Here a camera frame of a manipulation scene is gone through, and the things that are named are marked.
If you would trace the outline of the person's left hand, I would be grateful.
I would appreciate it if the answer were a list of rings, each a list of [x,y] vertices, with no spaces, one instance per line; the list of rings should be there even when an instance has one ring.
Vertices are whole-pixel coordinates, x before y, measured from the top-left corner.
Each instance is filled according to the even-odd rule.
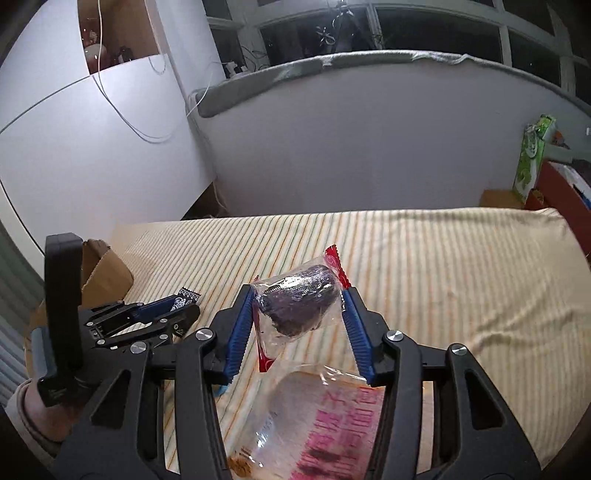
[[[41,399],[37,383],[34,379],[26,386],[22,401],[23,411],[41,435],[52,442],[61,443],[70,435],[83,406],[66,403],[47,407]]]

